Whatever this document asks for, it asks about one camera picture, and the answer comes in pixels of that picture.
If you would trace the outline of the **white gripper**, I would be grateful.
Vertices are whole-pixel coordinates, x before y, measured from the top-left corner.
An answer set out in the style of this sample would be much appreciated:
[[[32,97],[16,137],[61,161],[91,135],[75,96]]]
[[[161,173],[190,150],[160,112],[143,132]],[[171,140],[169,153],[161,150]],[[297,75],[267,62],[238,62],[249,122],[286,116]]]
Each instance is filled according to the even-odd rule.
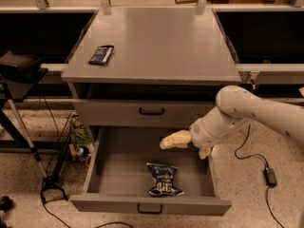
[[[212,152],[212,148],[218,139],[208,132],[206,126],[202,119],[197,119],[194,121],[188,130],[181,130],[175,132],[165,138],[160,142],[160,148],[171,149],[177,148],[187,148],[190,142],[199,150],[199,158],[201,160],[206,159]]]

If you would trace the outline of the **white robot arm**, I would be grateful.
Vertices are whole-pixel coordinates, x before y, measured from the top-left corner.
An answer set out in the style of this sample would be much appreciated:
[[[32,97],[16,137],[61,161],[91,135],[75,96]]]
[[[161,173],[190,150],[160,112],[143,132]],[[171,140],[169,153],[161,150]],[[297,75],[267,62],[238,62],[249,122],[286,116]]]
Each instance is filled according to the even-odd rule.
[[[161,149],[186,148],[192,143],[203,160],[227,134],[250,120],[259,122],[300,146],[304,144],[304,108],[259,98],[250,91],[228,85],[216,96],[216,106],[196,119],[188,130],[175,132],[160,142]]]

